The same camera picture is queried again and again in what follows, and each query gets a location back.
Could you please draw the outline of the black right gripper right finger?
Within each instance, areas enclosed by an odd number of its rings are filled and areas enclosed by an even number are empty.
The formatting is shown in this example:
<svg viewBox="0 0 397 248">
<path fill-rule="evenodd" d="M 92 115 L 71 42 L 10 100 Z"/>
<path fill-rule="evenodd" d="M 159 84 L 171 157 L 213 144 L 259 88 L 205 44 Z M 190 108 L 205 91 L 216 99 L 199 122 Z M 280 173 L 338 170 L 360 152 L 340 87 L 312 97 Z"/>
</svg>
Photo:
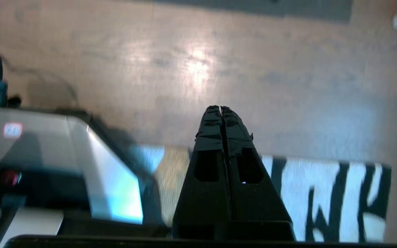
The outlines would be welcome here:
<svg viewBox="0 0 397 248">
<path fill-rule="evenodd" d="M 241 118 L 222 106 L 233 237 L 293 240 L 293 223 Z"/>
</svg>

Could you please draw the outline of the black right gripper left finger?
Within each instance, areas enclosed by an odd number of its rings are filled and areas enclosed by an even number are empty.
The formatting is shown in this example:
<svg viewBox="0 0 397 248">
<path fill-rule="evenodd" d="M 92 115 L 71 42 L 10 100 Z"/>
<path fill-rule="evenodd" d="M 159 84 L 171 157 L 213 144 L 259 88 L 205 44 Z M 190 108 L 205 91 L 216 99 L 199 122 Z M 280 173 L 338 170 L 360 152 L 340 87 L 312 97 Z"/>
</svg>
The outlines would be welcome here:
<svg viewBox="0 0 397 248">
<path fill-rule="evenodd" d="M 224 106 L 206 108 L 172 220 L 176 239 L 224 239 L 235 218 Z"/>
</svg>

